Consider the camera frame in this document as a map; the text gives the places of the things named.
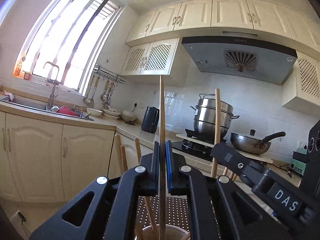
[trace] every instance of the faucet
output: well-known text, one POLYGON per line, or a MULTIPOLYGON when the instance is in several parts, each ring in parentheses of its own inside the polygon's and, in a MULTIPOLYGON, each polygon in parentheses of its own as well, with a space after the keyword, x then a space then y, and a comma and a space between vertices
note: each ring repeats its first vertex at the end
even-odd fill
POLYGON ((55 63, 52 63, 50 61, 47 61, 46 63, 44 63, 44 66, 43 68, 45 68, 45 66, 47 64, 50 64, 51 66, 53 67, 56 67, 58 69, 58 73, 57 73, 57 76, 56 76, 56 79, 55 80, 52 80, 50 78, 46 78, 45 79, 45 83, 50 83, 50 84, 53 84, 53 88, 52 88, 52 91, 51 91, 51 95, 50 95, 50 98, 48 99, 48 107, 52 107, 53 106, 53 100, 58 96, 58 95, 54 95, 54 91, 56 90, 56 86, 59 85, 59 81, 57 81, 57 77, 58 77, 58 74, 59 74, 59 66, 56 65, 55 63))

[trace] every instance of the backsplash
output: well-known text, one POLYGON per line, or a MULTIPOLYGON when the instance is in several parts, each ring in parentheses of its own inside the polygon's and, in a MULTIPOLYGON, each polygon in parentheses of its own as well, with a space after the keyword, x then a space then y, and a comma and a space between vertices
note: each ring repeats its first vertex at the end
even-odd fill
MULTIPOLYGON (((188 66, 186 84, 183 88, 165 87, 166 128, 177 133, 184 129, 193 130, 194 110, 199 100, 199 93, 215 93, 220 89, 221 100, 233 106, 233 114, 240 118, 231 122, 224 137, 230 141, 231 132, 249 134, 256 130, 256 137, 285 131, 286 136, 274 139, 269 157, 290 161, 292 152, 297 149, 298 141, 308 141, 309 130, 318 119, 297 111, 282 107, 282 87, 258 80, 236 76, 199 72, 193 61, 188 66)), ((112 98, 112 106, 119 109, 133 110, 143 119, 147 106, 159 107, 159 86, 135 84, 127 81, 118 86, 112 98)))

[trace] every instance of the lattice cabinet door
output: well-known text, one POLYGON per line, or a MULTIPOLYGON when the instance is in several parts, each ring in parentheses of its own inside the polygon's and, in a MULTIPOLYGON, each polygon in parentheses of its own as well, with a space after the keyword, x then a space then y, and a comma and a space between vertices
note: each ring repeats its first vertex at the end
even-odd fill
POLYGON ((151 43, 140 75, 169 75, 177 45, 178 39, 151 43))
POLYGON ((320 106, 320 63, 307 56, 299 56, 294 64, 297 96, 320 106))
POLYGON ((146 62, 149 45, 150 43, 147 43, 130 48, 122 68, 122 76, 139 75, 142 64, 146 62))

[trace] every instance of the silver screw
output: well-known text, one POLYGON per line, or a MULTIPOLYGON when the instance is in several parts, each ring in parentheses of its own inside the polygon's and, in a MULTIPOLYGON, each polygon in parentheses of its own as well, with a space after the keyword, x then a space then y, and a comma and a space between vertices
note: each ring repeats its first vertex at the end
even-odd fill
POLYGON ((108 179, 106 177, 104 177, 104 176, 101 176, 101 177, 97 178, 97 183, 101 184, 101 185, 102 184, 106 184, 107 181, 108 181, 108 179))
POLYGON ((221 183, 228 183, 229 180, 230 180, 230 179, 229 179, 227 176, 220 176, 220 177, 219 177, 219 181, 220 181, 221 183))
POLYGON ((189 172, 189 171, 191 171, 191 167, 188 165, 183 165, 183 166, 181 166, 180 170, 183 172, 189 172))
POLYGON ((143 167, 143 166, 137 166, 137 167, 135 167, 134 170, 135 170, 137 173, 143 173, 143 172, 145 172, 146 168, 143 167))

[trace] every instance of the sink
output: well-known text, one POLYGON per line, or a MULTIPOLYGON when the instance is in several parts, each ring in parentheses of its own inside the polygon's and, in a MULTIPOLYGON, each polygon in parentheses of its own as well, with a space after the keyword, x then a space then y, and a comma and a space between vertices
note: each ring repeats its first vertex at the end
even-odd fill
POLYGON ((51 112, 50 111, 50 108, 47 106, 47 105, 43 105, 41 103, 43 102, 40 102, 39 103, 35 103, 35 102, 31 102, 31 101, 26 101, 26 100, 23 100, 23 99, 20 99, 20 98, 14 98, 13 99, 13 102, 10 101, 10 98, 9 96, 4 96, 2 98, 0 98, 0 101, 2 102, 6 102, 6 103, 9 103, 9 104, 13 104, 13 105, 17 105, 17 106, 23 106, 25 108, 29 108, 29 109, 35 109, 35 110, 40 110, 40 111, 44 111, 44 112, 50 112, 52 114, 59 114, 59 115, 64 115, 64 116, 71 116, 71 117, 74 117, 74 118, 80 118, 80 119, 86 119, 86 120, 93 120, 92 118, 90 117, 86 117, 86 114, 84 113, 81 113, 80 115, 80 110, 77 110, 77 109, 73 109, 73 108, 70 108, 71 111, 73 111, 75 114, 77 114, 77 116, 73 116, 73 115, 68 115, 68 114, 60 114, 60 113, 56 113, 56 112, 51 112))

